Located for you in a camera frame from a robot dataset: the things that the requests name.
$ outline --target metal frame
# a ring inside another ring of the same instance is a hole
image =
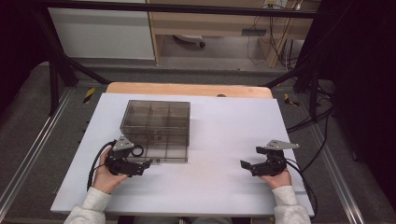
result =
[[[170,12],[170,13],[197,13],[197,14],[218,14],[235,16],[261,16],[261,17],[284,17],[284,18],[305,18],[305,19],[332,19],[336,15],[330,12],[300,11],[291,9],[266,9],[266,8],[243,8],[243,7],[208,7],[208,6],[186,6],[186,5],[166,5],[166,4],[139,4],[139,3],[116,3],[116,2],[93,2],[93,1],[70,1],[70,0],[35,0],[18,1],[20,7],[29,8],[35,26],[38,25],[40,33],[46,38],[42,42],[44,48],[48,49],[52,69],[51,75],[51,111],[56,110],[59,101],[56,76],[59,74],[66,86],[76,86],[78,79],[72,68],[79,70],[85,75],[92,77],[102,84],[111,83],[110,80],[102,78],[90,69],[69,58],[63,51],[62,45],[50,29],[48,21],[43,17],[43,9],[48,7],[76,8],[76,9],[100,9],[100,10],[120,10],[120,11],[147,11],[147,12]]]

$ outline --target white table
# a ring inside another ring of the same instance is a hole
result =
[[[240,166],[263,162],[257,146],[289,142],[275,99],[104,93],[51,207],[69,213],[86,196],[98,150],[118,139],[129,100],[191,102],[189,161],[153,164],[112,193],[106,212],[134,216],[263,217],[276,206],[270,187]],[[295,160],[291,149],[287,158]],[[313,216],[299,175],[289,168],[298,201]]]

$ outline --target hand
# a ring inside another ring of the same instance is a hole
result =
[[[261,175],[260,179],[265,180],[272,189],[276,189],[283,186],[291,186],[291,175],[288,169],[285,169],[279,175]]]
[[[111,174],[105,165],[107,153],[111,150],[111,147],[105,150],[100,156],[99,164],[101,165],[96,169],[95,179],[93,180],[93,187],[101,190],[104,193],[110,194],[113,189],[118,186],[124,179],[128,178],[128,175],[113,175]]]

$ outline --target white cabinet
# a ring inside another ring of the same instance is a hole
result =
[[[70,57],[154,60],[147,12],[49,8],[49,13]]]

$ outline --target transparent plastic box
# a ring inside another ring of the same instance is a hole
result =
[[[187,162],[190,102],[129,101],[120,130],[143,155],[129,161]]]

